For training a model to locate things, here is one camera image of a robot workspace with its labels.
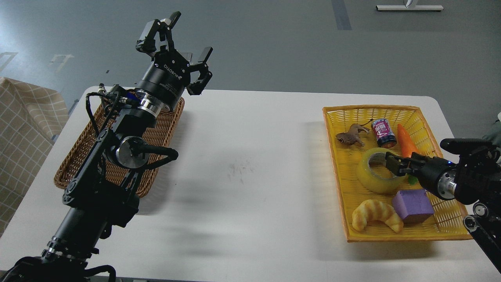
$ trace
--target croissant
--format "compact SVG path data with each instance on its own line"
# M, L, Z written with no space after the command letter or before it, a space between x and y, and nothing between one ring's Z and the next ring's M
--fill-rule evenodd
M352 214L353 228L362 231L371 220L380 220L386 223L393 231L400 232L404 228L402 219L392 206L378 200L370 199L363 201Z

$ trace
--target purple sponge block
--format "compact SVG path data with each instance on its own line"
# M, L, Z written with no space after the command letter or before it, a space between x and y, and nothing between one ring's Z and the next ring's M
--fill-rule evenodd
M392 204L404 223L423 222L433 214L433 207L424 189L400 190Z

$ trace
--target gray floor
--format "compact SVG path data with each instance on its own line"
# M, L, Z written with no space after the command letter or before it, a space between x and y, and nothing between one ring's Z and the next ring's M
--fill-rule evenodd
M0 0L0 76L55 89L68 108L100 82L131 86L149 64L134 48L144 25L181 11L176 48L214 47L209 89L426 95L456 137L481 137L501 111L501 2L375 9L401 2Z

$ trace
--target beige checkered cloth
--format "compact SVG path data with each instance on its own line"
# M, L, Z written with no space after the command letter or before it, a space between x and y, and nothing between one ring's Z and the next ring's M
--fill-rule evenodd
M0 236L67 120L58 92L0 77Z

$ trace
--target white stand base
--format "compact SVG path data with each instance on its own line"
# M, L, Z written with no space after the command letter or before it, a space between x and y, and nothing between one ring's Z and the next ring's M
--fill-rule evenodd
M414 7L406 7L404 5L377 5L378 11L442 11L442 5L429 6L419 5Z

